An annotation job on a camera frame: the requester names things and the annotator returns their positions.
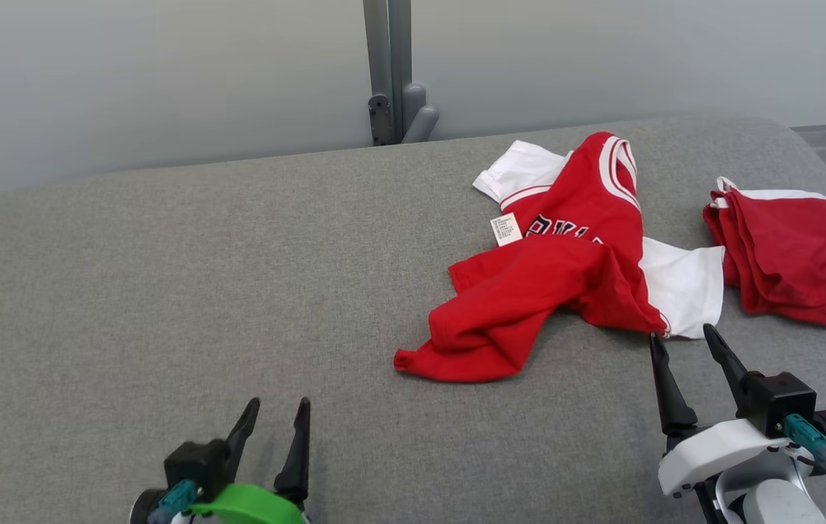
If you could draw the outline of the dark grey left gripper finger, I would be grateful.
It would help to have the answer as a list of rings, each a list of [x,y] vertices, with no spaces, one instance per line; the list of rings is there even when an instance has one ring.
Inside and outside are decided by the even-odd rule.
[[[250,399],[229,432],[229,436],[226,438],[227,450],[229,450],[226,457],[226,474],[236,474],[239,471],[241,456],[247,439],[253,433],[260,407],[259,397]]]
[[[311,401],[302,397],[293,422],[294,435],[282,471],[275,477],[274,490],[297,507],[309,497],[311,441]]]

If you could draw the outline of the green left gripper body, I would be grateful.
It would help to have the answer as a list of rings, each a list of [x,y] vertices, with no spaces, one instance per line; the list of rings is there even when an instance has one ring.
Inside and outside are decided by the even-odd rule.
[[[259,485],[229,484],[210,503],[191,505],[192,515],[223,523],[305,523],[296,504]]]

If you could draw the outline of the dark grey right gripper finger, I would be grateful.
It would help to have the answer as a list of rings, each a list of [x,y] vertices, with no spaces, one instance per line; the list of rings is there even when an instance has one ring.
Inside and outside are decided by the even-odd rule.
[[[726,382],[728,382],[731,395],[736,403],[736,418],[745,418],[751,407],[750,396],[747,391],[749,370],[742,364],[741,359],[735,355],[735,352],[730,349],[728,343],[714,325],[704,324],[703,336],[713,360],[724,371]]]
[[[649,344],[662,434],[665,437],[690,437],[696,431],[698,418],[683,399],[678,382],[673,377],[662,337],[651,333]]]

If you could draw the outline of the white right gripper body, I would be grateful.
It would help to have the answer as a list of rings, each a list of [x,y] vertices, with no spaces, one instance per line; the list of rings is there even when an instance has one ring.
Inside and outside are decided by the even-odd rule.
[[[783,451],[786,437],[769,438],[746,420],[691,427],[667,437],[666,452],[659,462],[660,490],[672,496],[735,468],[730,480],[736,490],[764,480],[795,484],[795,464]]]

